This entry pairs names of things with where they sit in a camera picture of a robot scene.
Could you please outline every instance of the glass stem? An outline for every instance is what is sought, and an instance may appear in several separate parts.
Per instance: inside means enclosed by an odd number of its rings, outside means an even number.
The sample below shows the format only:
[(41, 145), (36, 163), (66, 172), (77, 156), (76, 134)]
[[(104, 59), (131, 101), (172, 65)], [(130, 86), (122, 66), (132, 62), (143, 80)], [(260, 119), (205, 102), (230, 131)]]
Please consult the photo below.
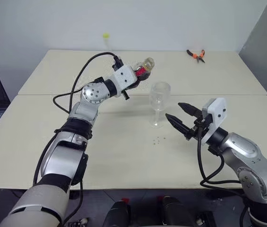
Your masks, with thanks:
[(158, 121), (160, 119), (160, 112), (158, 110), (155, 111), (154, 123), (158, 125)]

